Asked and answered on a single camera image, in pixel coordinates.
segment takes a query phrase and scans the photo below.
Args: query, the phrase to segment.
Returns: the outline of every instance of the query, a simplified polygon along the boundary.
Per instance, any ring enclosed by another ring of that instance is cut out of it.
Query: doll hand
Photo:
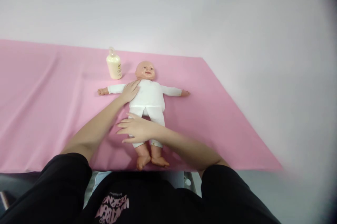
[[[98,89],[97,93],[98,93],[98,95],[100,95],[100,96],[105,95],[104,89]]]
[[[117,125],[123,128],[117,134],[132,134],[134,137],[125,139],[122,143],[141,143],[149,139],[155,139],[160,135],[161,130],[165,128],[152,121],[142,119],[133,113],[128,113],[128,115],[131,118],[123,119]]]
[[[133,81],[128,83],[123,90],[123,93],[119,96],[125,103],[130,102],[139,91],[139,84],[140,80]]]
[[[181,97],[186,97],[186,96],[189,96],[190,95],[190,92],[189,91],[185,91],[185,90],[182,90],[181,91]]]

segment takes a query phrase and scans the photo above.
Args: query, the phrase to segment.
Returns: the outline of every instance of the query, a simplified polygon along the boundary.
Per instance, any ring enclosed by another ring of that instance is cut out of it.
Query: doll leg
[[[146,110],[151,121],[158,123],[162,126],[165,126],[164,115],[161,107],[147,107]],[[165,160],[164,157],[161,156],[163,145],[154,139],[150,140],[150,144],[151,144],[151,162],[161,167],[168,167],[170,164]]]
[[[143,111],[143,107],[130,107],[130,112],[138,115],[139,117],[142,117]],[[151,161],[150,153],[148,152],[147,146],[144,143],[133,143],[133,147],[138,154],[137,169],[141,171],[143,167]]]

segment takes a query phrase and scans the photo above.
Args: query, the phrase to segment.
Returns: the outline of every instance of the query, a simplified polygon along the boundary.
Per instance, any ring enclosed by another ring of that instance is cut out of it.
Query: doll sleeve
[[[125,84],[121,85],[110,85],[108,86],[109,94],[122,93],[124,90]]]
[[[181,96],[181,89],[175,87],[166,87],[164,85],[161,85],[161,90],[163,91],[163,94],[167,96],[174,96],[174,97]]]

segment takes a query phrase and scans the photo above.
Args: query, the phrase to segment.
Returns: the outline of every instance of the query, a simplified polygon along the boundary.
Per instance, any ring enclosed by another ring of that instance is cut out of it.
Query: white wall
[[[0,38],[202,56],[285,168],[240,175],[283,223],[317,223],[333,179],[332,0],[0,0]]]

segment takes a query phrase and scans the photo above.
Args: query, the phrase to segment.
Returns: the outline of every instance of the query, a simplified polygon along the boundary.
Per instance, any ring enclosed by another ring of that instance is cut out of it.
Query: black shirt
[[[208,167],[202,198],[155,172],[113,172],[83,208],[92,171],[80,154],[55,156],[2,216],[5,223],[279,223],[229,167]]]

